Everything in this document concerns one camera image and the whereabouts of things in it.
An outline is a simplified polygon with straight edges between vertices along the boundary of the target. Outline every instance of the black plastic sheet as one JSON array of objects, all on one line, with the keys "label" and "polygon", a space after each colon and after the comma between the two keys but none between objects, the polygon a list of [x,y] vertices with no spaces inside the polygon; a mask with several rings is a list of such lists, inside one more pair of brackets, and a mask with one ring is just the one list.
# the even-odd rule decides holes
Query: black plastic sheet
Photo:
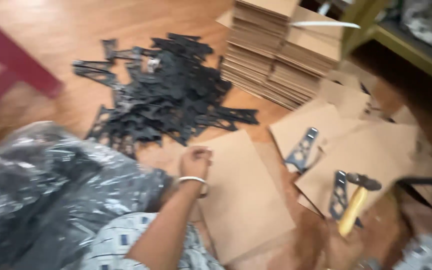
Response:
[{"label": "black plastic sheet", "polygon": [[0,143],[0,269],[78,269],[112,219],[157,212],[171,178],[53,122]]}]

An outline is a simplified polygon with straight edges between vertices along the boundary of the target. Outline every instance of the hand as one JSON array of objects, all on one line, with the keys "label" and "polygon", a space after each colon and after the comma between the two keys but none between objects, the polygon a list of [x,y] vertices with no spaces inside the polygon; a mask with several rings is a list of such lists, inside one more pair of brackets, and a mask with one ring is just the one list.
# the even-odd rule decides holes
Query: hand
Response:
[{"label": "hand", "polygon": [[206,180],[213,151],[206,146],[191,146],[181,157],[181,176],[194,176]]},{"label": "hand", "polygon": [[329,239],[324,247],[326,267],[333,270],[351,270],[357,265],[363,254],[363,241],[359,228],[343,237],[339,234],[338,224],[333,219],[327,220]]}]

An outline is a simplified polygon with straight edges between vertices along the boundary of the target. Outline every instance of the pile of black brackets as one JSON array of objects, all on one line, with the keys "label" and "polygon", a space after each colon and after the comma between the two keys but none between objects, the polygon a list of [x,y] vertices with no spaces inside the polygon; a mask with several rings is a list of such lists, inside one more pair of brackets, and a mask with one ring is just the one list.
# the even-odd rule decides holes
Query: pile of black brackets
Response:
[{"label": "pile of black brackets", "polygon": [[[92,139],[135,159],[136,142],[157,142],[166,134],[182,145],[208,126],[237,130],[234,122],[259,124],[255,109],[222,107],[231,82],[219,70],[203,66],[213,53],[199,36],[169,33],[153,38],[154,49],[135,46],[117,50],[117,40],[103,40],[106,61],[73,62],[74,73],[112,89],[114,108],[101,105],[86,139]],[[110,71],[115,59],[131,77],[118,81]]]}]

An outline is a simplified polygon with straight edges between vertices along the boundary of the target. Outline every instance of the hammer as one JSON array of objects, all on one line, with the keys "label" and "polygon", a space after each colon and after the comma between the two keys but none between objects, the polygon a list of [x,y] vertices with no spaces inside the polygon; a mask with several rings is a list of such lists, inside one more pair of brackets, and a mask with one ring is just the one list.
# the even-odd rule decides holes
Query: hammer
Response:
[{"label": "hammer", "polygon": [[346,181],[353,183],[358,187],[351,196],[347,209],[338,224],[339,233],[343,237],[346,237],[351,232],[356,219],[363,209],[364,202],[368,198],[369,191],[378,191],[382,187],[380,182],[362,174],[347,173]]}]

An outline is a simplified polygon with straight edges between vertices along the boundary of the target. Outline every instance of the silver bracelet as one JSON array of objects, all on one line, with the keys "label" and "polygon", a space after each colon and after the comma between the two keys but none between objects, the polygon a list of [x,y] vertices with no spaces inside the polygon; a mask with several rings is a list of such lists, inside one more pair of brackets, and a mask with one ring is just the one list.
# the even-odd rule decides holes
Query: silver bracelet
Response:
[{"label": "silver bracelet", "polygon": [[184,177],[180,177],[177,180],[177,184],[179,185],[181,182],[184,182],[184,181],[187,181],[187,180],[200,181],[201,183],[204,184],[204,186],[202,187],[202,190],[201,190],[201,195],[199,196],[200,199],[204,198],[204,197],[206,197],[208,195],[208,192],[209,192],[208,183],[205,180],[203,180],[203,179],[201,179],[199,177],[196,177],[196,176],[184,176]]}]

